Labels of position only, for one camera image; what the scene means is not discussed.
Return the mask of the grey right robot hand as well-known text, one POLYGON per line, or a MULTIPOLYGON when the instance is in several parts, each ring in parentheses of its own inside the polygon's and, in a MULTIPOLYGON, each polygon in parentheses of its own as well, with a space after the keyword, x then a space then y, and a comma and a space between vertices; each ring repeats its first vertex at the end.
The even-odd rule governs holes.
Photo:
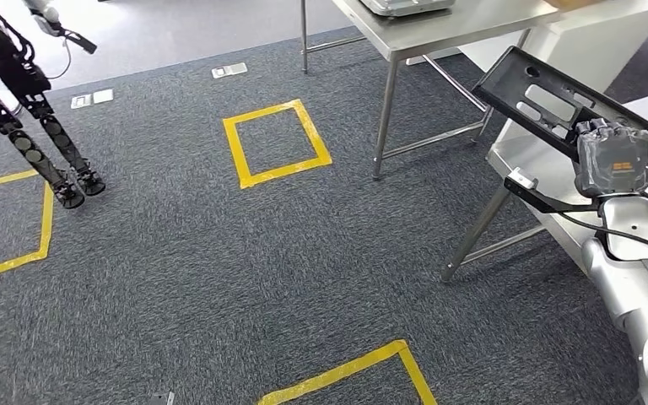
POLYGON ((575 187, 584 197, 642 192, 648 187, 648 131, 603 118, 575 125, 575 187))

